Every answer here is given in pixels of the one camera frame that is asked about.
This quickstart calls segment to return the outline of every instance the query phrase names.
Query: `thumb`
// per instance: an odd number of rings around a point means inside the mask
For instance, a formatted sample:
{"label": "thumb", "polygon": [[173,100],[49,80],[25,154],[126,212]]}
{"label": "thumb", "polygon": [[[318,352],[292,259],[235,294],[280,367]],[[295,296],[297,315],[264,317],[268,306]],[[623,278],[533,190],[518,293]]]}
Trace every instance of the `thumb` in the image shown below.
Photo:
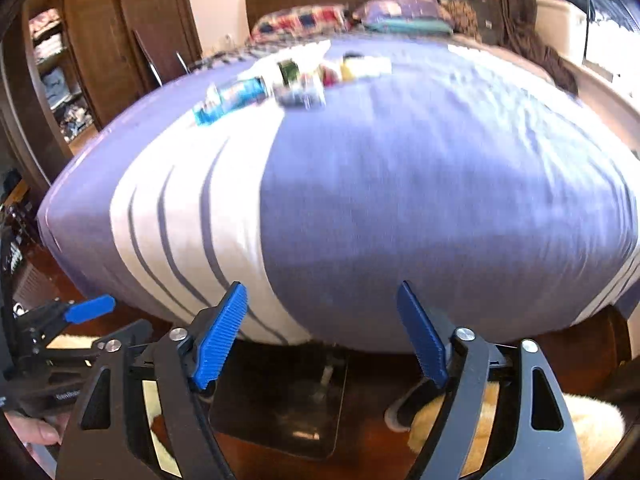
{"label": "thumb", "polygon": [[60,443],[58,432],[43,420],[28,418],[19,413],[7,413],[6,418],[18,438],[27,444],[51,446]]}

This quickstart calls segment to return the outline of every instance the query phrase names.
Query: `plastic container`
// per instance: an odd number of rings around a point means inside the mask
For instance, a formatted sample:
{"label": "plastic container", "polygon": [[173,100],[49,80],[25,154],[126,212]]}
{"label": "plastic container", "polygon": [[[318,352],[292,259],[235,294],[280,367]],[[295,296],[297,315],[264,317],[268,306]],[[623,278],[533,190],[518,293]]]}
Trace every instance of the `plastic container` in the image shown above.
{"label": "plastic container", "polygon": [[561,56],[581,65],[587,34],[587,15],[564,0],[536,0],[536,32]]}

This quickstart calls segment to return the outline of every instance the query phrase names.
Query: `bed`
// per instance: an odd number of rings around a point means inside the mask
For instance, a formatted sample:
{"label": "bed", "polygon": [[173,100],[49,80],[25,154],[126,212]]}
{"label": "bed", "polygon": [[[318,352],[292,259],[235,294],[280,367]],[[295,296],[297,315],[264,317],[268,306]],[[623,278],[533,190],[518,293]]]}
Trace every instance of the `bed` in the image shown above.
{"label": "bed", "polygon": [[[246,8],[251,26],[345,1]],[[328,89],[323,108],[268,100],[196,126],[212,82],[255,69],[249,49],[134,104],[38,212],[81,292],[181,322],[238,280],[242,338],[383,352],[411,351],[402,280],[496,341],[635,308],[640,163],[579,100],[454,39],[352,32],[286,46],[384,56],[393,72]],[[286,58],[281,47],[263,54]]]}

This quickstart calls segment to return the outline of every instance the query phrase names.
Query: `purple pillow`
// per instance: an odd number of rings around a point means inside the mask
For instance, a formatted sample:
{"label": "purple pillow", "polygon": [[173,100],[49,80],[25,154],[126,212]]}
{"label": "purple pillow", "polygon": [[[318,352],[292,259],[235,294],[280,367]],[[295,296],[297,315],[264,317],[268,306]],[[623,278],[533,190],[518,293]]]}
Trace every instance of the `purple pillow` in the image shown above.
{"label": "purple pillow", "polygon": [[440,6],[438,0],[369,0],[353,13],[353,17],[365,25],[385,18],[450,21],[449,13]]}

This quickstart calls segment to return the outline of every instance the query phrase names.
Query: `pillow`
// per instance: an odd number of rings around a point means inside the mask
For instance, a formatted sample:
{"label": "pillow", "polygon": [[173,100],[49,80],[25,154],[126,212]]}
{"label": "pillow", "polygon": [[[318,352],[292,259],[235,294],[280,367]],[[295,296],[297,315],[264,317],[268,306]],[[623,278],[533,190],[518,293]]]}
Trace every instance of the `pillow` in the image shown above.
{"label": "pillow", "polygon": [[347,29],[344,6],[304,6],[279,10],[261,17],[254,25],[251,37],[254,41],[270,41],[283,36],[298,38]]}
{"label": "pillow", "polygon": [[387,18],[450,20],[447,11],[440,6],[438,0],[369,0],[357,9],[353,16],[364,25]]}
{"label": "pillow", "polygon": [[473,38],[478,43],[499,43],[487,0],[449,0],[443,6],[451,16],[454,32]]}

